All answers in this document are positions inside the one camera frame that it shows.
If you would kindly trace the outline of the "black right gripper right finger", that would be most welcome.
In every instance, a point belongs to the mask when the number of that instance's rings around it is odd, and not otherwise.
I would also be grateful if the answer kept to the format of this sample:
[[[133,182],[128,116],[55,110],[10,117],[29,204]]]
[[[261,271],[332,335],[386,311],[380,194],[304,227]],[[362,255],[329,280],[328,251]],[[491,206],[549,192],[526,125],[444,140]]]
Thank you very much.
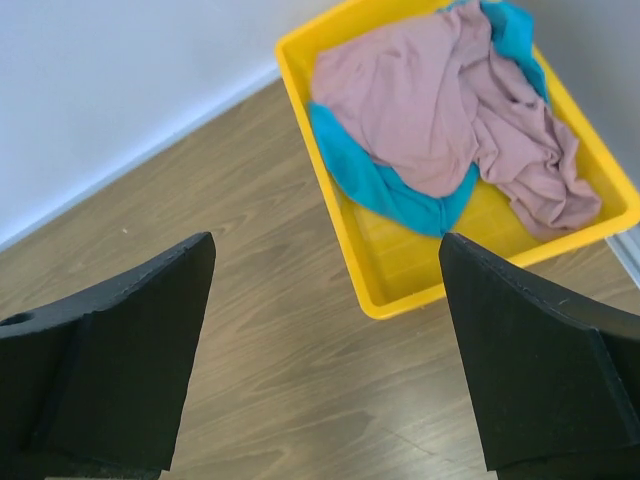
[[[638,316],[460,234],[439,260],[487,469],[637,471]]]

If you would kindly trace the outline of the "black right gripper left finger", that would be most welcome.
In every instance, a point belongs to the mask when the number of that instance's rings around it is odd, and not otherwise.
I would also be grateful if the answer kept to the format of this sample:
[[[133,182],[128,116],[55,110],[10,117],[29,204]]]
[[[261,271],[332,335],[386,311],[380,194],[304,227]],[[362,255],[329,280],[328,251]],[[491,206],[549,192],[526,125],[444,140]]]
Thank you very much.
[[[169,470],[215,259],[201,232],[4,319],[2,470]]]

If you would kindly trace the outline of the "dusty pink t shirt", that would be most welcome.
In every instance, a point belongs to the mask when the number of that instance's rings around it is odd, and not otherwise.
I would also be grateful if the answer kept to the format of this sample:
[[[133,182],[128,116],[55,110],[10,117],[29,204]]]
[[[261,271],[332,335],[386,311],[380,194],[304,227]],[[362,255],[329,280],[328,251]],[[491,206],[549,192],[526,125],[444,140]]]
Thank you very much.
[[[602,205],[578,176],[578,139],[492,45],[482,2],[492,1],[458,1],[321,52],[310,101],[417,191],[444,197],[476,163],[532,235],[576,231]]]

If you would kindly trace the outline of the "yellow plastic bin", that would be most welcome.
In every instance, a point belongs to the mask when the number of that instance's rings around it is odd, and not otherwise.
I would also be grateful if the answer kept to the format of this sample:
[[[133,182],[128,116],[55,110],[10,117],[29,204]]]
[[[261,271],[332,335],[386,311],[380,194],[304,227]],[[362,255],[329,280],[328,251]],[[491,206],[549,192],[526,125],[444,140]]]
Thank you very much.
[[[327,171],[316,144],[307,103],[316,55],[385,24],[432,13],[441,1],[344,1],[284,35],[275,56],[315,175],[363,312],[386,320],[444,297],[440,242],[414,233],[348,199]],[[480,181],[455,232],[528,267],[635,227],[639,193],[540,51],[554,114],[579,138],[577,169],[603,201],[588,227],[549,242],[531,236],[508,199]]]

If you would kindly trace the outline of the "teal crumpled t shirt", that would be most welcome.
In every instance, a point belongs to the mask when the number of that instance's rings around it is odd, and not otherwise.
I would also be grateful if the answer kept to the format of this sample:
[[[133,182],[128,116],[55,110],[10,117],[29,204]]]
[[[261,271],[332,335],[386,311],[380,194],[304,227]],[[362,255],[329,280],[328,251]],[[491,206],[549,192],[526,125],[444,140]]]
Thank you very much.
[[[507,1],[480,6],[497,52],[515,62],[534,91],[548,101],[545,74],[533,56],[532,15]],[[349,199],[423,235],[441,237],[456,224],[481,177],[476,163],[463,169],[450,194],[433,197],[411,188],[393,167],[375,161],[328,105],[310,101],[308,108],[326,168]]]

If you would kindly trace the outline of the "aluminium frame rail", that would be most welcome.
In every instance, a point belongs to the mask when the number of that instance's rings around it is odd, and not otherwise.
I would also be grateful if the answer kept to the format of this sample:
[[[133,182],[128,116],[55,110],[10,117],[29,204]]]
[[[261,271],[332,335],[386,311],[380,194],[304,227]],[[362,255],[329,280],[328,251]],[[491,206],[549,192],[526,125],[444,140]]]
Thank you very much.
[[[606,242],[637,288],[640,288],[639,226],[613,235]]]

